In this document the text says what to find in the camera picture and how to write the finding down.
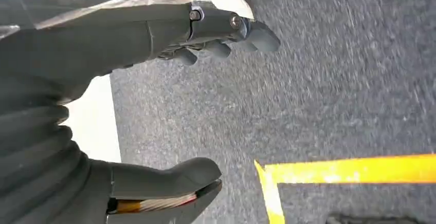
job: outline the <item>robotic hand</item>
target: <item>robotic hand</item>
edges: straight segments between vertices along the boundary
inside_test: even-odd
[[[226,57],[229,42],[275,51],[279,40],[263,23],[197,2],[81,10],[51,23],[77,11],[64,3],[0,0],[1,222],[191,223],[222,187],[212,160],[160,171],[88,159],[60,125],[62,104],[113,69],[155,58],[191,65],[190,50]]]

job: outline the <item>prosthetic hand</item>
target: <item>prosthetic hand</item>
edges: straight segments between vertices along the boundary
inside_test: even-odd
[[[190,65],[191,50],[226,57],[228,42],[274,51],[279,40],[260,22],[203,3],[89,11],[75,1],[0,0],[1,222],[191,223],[222,187],[213,161],[160,171],[88,159],[60,125],[62,104],[113,69],[156,58]]]

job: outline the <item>white painted line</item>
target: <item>white painted line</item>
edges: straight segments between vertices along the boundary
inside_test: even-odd
[[[92,159],[121,162],[109,75],[96,77],[85,94],[66,105],[73,140]]]

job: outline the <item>yellow road marking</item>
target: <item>yellow road marking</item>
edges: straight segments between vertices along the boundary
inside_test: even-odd
[[[255,161],[270,224],[284,224],[280,183],[436,183],[436,155],[265,165]]]

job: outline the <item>bolt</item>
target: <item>bolt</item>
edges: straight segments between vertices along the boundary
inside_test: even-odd
[[[190,20],[198,21],[198,20],[200,20],[201,18],[202,18],[202,15],[201,15],[201,13],[200,13],[199,11],[197,11],[197,10],[192,10],[192,11],[189,13],[189,19],[190,19]]]
[[[230,25],[233,29],[238,30],[241,27],[241,23],[241,17],[239,17],[238,15],[235,15],[230,19]]]

